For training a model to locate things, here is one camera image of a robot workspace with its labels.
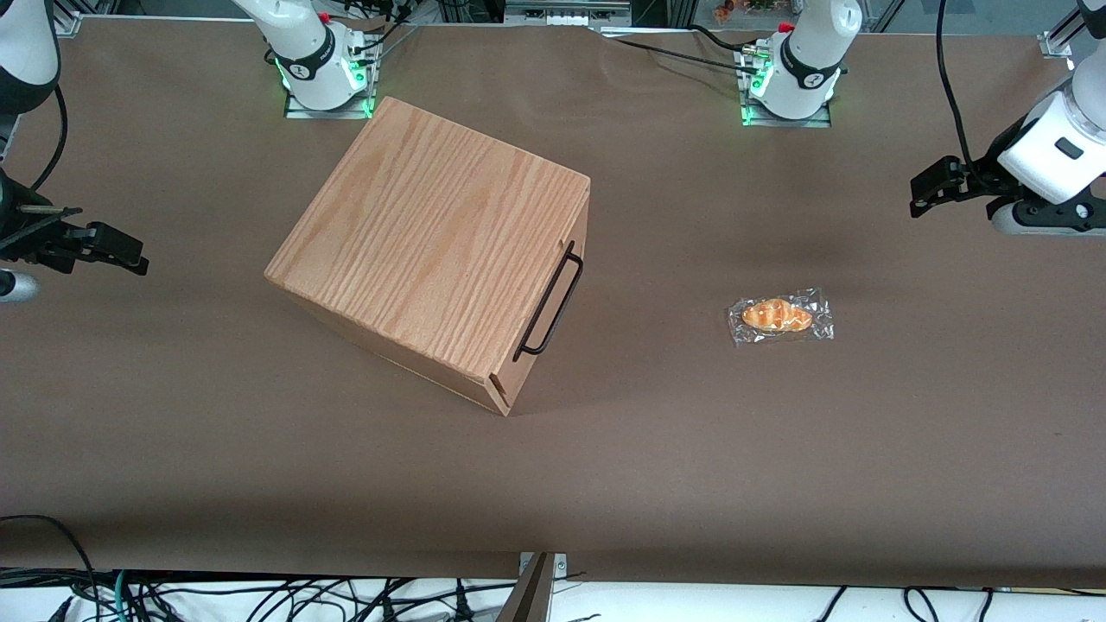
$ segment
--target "wooden box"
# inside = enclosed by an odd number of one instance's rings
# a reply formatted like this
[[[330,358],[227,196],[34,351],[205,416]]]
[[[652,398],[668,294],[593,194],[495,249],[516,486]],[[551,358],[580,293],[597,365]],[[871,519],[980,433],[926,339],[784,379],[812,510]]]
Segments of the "wooden box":
[[[505,415],[583,273],[589,194],[580,173],[385,99],[265,278]]]

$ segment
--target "croissant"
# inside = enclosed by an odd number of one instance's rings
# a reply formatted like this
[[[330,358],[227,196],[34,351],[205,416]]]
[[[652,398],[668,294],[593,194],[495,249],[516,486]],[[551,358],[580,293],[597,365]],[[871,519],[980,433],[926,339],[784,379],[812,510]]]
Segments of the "croissant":
[[[799,332],[811,328],[814,318],[787,302],[773,298],[758,302],[741,312],[741,319],[755,329],[765,331]]]

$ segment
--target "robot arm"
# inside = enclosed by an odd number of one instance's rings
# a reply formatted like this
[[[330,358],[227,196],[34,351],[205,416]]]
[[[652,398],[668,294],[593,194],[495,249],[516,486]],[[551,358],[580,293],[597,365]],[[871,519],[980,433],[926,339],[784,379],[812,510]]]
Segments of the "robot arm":
[[[0,112],[46,101],[61,74],[50,0],[0,0]]]
[[[856,0],[812,0],[792,32],[766,41],[771,62],[750,94],[781,118],[810,117],[833,96],[842,60],[863,21]]]
[[[50,1],[0,0],[0,113],[22,114],[40,105],[58,89],[60,69]],[[24,186],[0,169],[0,259],[39,263],[66,274],[77,261],[146,273],[140,241],[103,222],[86,227],[65,222],[81,209],[54,207],[36,186]],[[0,270],[0,302],[27,301],[36,291],[33,277]]]
[[[304,106],[336,108],[365,89],[351,52],[364,40],[341,23],[324,23],[310,0],[232,1],[261,29],[288,90]]]
[[[912,217],[994,196],[988,217],[1001,232],[1106,236],[1106,199],[1091,188],[1106,174],[1106,0],[1079,0],[1079,10],[1098,49],[972,166],[946,156],[915,177]]]

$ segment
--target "box handle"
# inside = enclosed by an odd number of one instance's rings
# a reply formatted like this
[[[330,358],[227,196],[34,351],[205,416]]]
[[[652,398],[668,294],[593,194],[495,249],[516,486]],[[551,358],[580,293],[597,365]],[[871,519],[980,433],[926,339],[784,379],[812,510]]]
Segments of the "box handle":
[[[568,305],[568,299],[572,298],[572,292],[576,289],[576,283],[580,282],[580,276],[584,273],[584,259],[578,255],[572,252],[572,249],[576,246],[575,240],[568,242],[568,248],[564,249],[564,257],[561,258],[561,262],[557,263],[556,270],[553,271],[553,278],[550,279],[550,284],[545,287],[545,293],[542,294],[541,301],[538,302],[538,309],[534,310],[533,317],[530,318],[530,325],[526,326],[526,332],[522,333],[522,341],[519,342],[519,349],[514,351],[514,357],[511,362],[514,363],[519,360],[519,356],[523,352],[526,354],[538,355],[545,352],[545,346],[550,344],[550,338],[553,336],[553,331],[556,330],[557,323],[561,321],[561,315],[564,313],[564,308]],[[556,286],[557,280],[561,279],[561,272],[564,271],[566,263],[572,261],[576,265],[576,273],[572,277],[572,282],[568,283],[568,291],[564,292],[564,300],[561,301],[561,307],[556,310],[556,315],[553,318],[553,323],[550,324],[550,330],[545,332],[545,338],[538,348],[530,348],[526,342],[530,341],[530,333],[534,331],[534,326],[538,325],[538,318],[542,315],[542,310],[545,309],[545,303],[550,300],[550,294],[553,293],[553,288]]]

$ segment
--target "bread in plastic wrapper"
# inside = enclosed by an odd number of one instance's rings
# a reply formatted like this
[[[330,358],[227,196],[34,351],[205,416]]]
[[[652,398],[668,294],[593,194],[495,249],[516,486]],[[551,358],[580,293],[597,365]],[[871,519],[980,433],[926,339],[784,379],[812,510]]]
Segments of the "bread in plastic wrapper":
[[[822,288],[745,298],[730,307],[730,334],[742,343],[833,339],[833,315]]]

